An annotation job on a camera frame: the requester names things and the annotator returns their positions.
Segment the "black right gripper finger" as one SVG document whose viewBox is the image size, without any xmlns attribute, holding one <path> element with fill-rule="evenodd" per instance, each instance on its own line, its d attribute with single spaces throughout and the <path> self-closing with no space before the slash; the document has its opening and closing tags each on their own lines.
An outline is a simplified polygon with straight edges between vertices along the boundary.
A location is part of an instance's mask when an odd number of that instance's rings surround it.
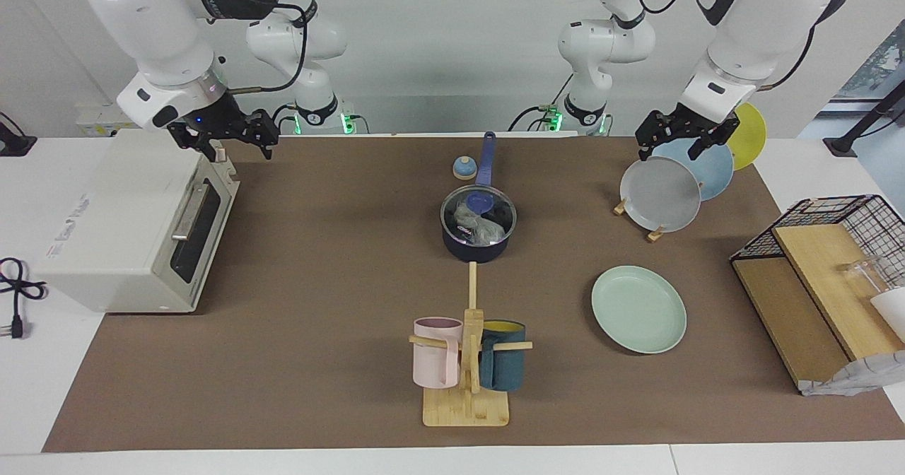
<svg viewBox="0 0 905 475">
<path fill-rule="evenodd" d="M 255 109 L 247 117 L 247 143 L 257 146 L 265 159 L 272 159 L 279 144 L 280 129 L 264 109 Z"/>
<path fill-rule="evenodd" d="M 188 124 L 173 122 L 168 124 L 168 133 L 181 149 L 192 149 L 195 152 L 203 154 L 209 162 L 216 162 L 217 154 L 210 143 L 211 134 L 209 131 L 192 133 L 189 130 Z"/>
</svg>

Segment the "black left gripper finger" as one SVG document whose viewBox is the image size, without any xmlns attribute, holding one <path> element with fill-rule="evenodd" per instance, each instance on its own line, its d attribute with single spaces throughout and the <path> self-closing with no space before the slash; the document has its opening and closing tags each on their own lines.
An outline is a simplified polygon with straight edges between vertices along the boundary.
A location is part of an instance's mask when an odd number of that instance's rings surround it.
<svg viewBox="0 0 905 475">
<path fill-rule="evenodd" d="M 705 150 L 712 146 L 724 146 L 735 133 L 738 125 L 740 125 L 738 118 L 728 118 L 711 129 L 696 129 L 693 136 L 694 143 L 687 151 L 689 159 L 697 160 Z"/>
<path fill-rule="evenodd" d="M 661 111 L 650 111 L 636 130 L 636 143 L 640 160 L 647 160 L 653 150 L 660 145 L 660 137 L 665 135 L 668 120 Z"/>
</svg>

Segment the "glass lid blue knob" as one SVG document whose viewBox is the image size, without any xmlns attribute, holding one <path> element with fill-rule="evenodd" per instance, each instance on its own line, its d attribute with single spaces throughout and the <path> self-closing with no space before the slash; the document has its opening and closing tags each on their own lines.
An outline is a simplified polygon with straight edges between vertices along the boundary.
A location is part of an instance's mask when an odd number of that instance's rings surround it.
<svg viewBox="0 0 905 475">
<path fill-rule="evenodd" d="M 472 184 L 454 189 L 440 203 L 440 232 L 449 237 L 454 243 L 466 247 L 476 247 L 466 243 L 465 239 L 455 229 L 456 206 L 460 201 L 476 214 L 500 224 L 506 231 L 504 239 L 492 246 L 504 245 L 511 238 L 516 229 L 518 211 L 516 205 L 508 195 L 492 186 Z"/>
</svg>

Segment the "white vermicelli bundle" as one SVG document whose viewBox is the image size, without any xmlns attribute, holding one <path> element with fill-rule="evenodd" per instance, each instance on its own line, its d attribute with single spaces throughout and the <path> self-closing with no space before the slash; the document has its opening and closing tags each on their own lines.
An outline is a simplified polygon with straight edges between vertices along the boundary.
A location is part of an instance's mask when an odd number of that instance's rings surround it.
<svg viewBox="0 0 905 475">
<path fill-rule="evenodd" d="M 472 211 L 465 203 L 460 201 L 456 206 L 455 229 L 469 245 L 487 247 L 501 242 L 506 231 L 494 221 L 484 218 Z"/>
</svg>

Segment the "yellow plate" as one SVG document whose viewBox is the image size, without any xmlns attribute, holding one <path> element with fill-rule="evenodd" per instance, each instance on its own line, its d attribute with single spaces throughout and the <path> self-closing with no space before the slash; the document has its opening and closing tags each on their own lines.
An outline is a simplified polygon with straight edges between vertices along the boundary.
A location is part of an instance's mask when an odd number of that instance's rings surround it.
<svg viewBox="0 0 905 475">
<path fill-rule="evenodd" d="M 759 157 L 767 140 L 766 121 L 759 109 L 744 102 L 735 109 L 738 127 L 728 139 L 727 146 L 733 156 L 733 171 L 740 171 Z"/>
</svg>

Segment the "light blue plate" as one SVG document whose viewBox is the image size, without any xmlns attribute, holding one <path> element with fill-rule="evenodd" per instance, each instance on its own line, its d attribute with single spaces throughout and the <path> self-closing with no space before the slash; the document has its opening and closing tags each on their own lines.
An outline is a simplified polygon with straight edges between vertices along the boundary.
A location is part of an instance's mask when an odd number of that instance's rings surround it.
<svg viewBox="0 0 905 475">
<path fill-rule="evenodd" d="M 715 144 L 705 149 L 698 158 L 689 157 L 689 149 L 696 138 L 679 138 L 660 144 L 653 150 L 654 156 L 663 156 L 685 165 L 692 172 L 701 189 L 701 200 L 711 200 L 730 185 L 734 175 L 734 159 L 731 150 L 724 144 Z"/>
</svg>

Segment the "grey plate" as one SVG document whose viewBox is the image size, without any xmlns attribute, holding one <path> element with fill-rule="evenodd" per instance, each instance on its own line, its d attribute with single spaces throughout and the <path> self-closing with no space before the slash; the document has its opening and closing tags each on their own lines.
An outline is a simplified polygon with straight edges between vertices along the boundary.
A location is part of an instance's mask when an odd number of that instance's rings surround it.
<svg viewBox="0 0 905 475">
<path fill-rule="evenodd" d="M 632 163 L 621 176 L 620 207 L 649 233 L 685 229 L 698 216 L 701 189 L 678 160 L 651 156 Z"/>
</svg>

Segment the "wooden plate rack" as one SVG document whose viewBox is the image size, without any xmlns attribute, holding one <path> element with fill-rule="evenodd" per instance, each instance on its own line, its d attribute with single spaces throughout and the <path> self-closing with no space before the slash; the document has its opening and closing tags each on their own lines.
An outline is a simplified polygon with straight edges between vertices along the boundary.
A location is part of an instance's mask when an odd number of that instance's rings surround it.
<svg viewBox="0 0 905 475">
<path fill-rule="evenodd" d="M 621 199 L 617 205 L 614 205 L 612 211 L 615 216 L 628 216 L 640 229 L 645 230 L 646 240 L 650 243 L 658 241 L 665 235 L 663 224 L 658 224 L 652 220 L 647 212 L 642 207 L 637 206 L 636 202 L 633 202 L 630 197 Z"/>
</svg>

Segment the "light green plate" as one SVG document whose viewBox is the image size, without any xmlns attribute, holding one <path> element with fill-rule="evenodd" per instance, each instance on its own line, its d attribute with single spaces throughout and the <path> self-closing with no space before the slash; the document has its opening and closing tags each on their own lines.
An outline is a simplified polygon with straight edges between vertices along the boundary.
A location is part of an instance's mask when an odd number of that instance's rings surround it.
<svg viewBox="0 0 905 475">
<path fill-rule="evenodd" d="M 602 272 L 591 290 L 591 310 L 602 332 L 638 355 L 659 355 L 681 343 L 687 310 L 665 278 L 640 266 Z"/>
</svg>

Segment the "beige toaster oven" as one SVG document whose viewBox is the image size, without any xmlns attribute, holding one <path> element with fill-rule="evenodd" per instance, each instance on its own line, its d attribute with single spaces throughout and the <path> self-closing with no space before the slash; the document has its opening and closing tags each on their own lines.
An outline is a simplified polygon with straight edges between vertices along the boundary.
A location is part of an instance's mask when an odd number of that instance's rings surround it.
<svg viewBox="0 0 905 475">
<path fill-rule="evenodd" d="M 240 186 L 213 149 L 120 131 L 33 275 L 100 313 L 194 312 Z"/>
</svg>

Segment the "black monitor stand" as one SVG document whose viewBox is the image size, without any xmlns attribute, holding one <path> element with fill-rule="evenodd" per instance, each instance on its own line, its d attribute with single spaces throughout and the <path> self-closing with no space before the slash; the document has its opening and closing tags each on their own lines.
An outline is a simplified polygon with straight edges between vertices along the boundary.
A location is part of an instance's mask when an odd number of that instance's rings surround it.
<svg viewBox="0 0 905 475">
<path fill-rule="evenodd" d="M 843 136 L 824 138 L 824 145 L 833 156 L 856 158 L 857 154 L 853 150 L 856 140 L 866 136 L 870 131 L 870 127 L 880 118 L 883 118 L 902 98 L 905 98 L 905 79 L 902 79 L 888 95 L 880 99 L 878 104 L 864 115 L 861 120 L 857 121 Z"/>
</svg>

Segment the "black desk clamp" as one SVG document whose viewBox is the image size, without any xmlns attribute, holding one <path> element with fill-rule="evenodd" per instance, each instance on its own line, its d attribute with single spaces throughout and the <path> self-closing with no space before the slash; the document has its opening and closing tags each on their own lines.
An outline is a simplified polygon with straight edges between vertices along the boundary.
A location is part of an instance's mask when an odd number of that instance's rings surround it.
<svg viewBox="0 0 905 475">
<path fill-rule="evenodd" d="M 0 156 L 25 156 L 36 142 L 36 136 L 28 136 L 13 118 L 0 110 Z"/>
</svg>

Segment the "clear glass cup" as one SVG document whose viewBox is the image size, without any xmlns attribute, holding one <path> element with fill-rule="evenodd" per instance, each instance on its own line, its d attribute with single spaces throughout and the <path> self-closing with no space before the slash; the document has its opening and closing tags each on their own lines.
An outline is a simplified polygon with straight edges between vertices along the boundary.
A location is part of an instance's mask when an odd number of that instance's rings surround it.
<svg viewBox="0 0 905 475">
<path fill-rule="evenodd" d="M 866 292 L 869 298 L 898 288 L 895 282 L 888 279 L 887 271 L 890 269 L 891 262 L 881 256 L 862 258 L 840 268 L 846 273 L 846 278 L 853 282 L 853 287 Z"/>
</svg>

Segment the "white cup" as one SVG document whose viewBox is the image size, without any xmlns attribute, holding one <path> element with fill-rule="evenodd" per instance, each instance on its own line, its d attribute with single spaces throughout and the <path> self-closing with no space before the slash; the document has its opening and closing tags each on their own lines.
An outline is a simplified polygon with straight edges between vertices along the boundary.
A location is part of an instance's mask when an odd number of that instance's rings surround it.
<svg viewBox="0 0 905 475">
<path fill-rule="evenodd" d="M 905 287 L 891 288 L 870 298 L 891 330 L 905 343 Z"/>
</svg>

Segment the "brown table mat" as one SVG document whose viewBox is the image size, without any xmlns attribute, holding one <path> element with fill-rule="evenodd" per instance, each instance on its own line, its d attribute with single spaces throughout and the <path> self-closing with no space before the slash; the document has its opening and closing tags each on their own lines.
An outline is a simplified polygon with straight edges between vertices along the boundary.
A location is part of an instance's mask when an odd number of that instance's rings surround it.
<svg viewBox="0 0 905 475">
<path fill-rule="evenodd" d="M 230 143 L 240 189 L 190 316 L 109 316 L 45 452 L 375 448 L 905 438 L 881 391 L 802 397 L 730 265 L 779 212 L 756 170 L 687 229 L 649 243 L 611 208 L 631 138 L 501 138 L 494 184 L 516 204 L 477 303 L 534 347 L 500 428 L 429 428 L 411 381 L 418 317 L 461 317 L 467 265 L 439 208 L 475 138 L 288 138 L 262 160 Z M 602 332 L 595 279 L 666 279 L 678 346 L 638 355 Z"/>
</svg>

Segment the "dark teal mug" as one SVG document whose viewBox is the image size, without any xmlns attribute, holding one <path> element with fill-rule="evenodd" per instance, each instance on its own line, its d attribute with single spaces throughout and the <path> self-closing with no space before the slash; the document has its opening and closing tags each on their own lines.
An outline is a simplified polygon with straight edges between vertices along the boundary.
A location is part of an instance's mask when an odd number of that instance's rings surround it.
<svg viewBox="0 0 905 475">
<path fill-rule="evenodd" d="M 525 374 L 523 350 L 497 351 L 495 346 L 526 340 L 526 327 L 520 322 L 492 319 L 484 322 L 479 353 L 479 384 L 497 392 L 520 390 Z"/>
</svg>

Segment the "white patterned cloth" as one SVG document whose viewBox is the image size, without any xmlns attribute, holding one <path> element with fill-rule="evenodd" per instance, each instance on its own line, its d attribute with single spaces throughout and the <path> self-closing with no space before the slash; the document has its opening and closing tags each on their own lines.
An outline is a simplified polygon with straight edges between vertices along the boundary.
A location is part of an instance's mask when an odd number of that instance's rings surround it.
<svg viewBox="0 0 905 475">
<path fill-rule="evenodd" d="M 826 382 L 799 380 L 796 388 L 804 397 L 853 397 L 900 382 L 905 382 L 905 350 L 863 357 L 848 363 Z"/>
</svg>

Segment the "pink mug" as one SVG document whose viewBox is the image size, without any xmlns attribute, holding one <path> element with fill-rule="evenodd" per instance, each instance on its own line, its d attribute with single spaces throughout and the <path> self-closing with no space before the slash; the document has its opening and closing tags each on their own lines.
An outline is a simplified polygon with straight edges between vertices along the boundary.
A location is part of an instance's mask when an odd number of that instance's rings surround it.
<svg viewBox="0 0 905 475">
<path fill-rule="evenodd" d="M 413 345 L 411 378 L 414 384 L 433 390 L 455 387 L 460 382 L 460 346 L 465 325 L 451 317 L 422 317 L 414 321 L 414 334 L 439 340 L 439 346 Z"/>
</svg>

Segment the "wooden mug tree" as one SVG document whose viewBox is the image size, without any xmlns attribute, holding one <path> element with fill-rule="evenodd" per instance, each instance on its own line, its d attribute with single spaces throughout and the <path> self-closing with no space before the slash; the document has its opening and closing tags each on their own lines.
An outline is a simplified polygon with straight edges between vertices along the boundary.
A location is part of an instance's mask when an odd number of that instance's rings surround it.
<svg viewBox="0 0 905 475">
<path fill-rule="evenodd" d="M 508 393 L 481 385 L 485 318 L 477 305 L 477 262 L 469 262 L 468 307 L 463 319 L 421 318 L 409 343 L 439 350 L 438 382 L 423 388 L 421 422 L 428 427 L 502 427 L 510 423 Z"/>
</svg>

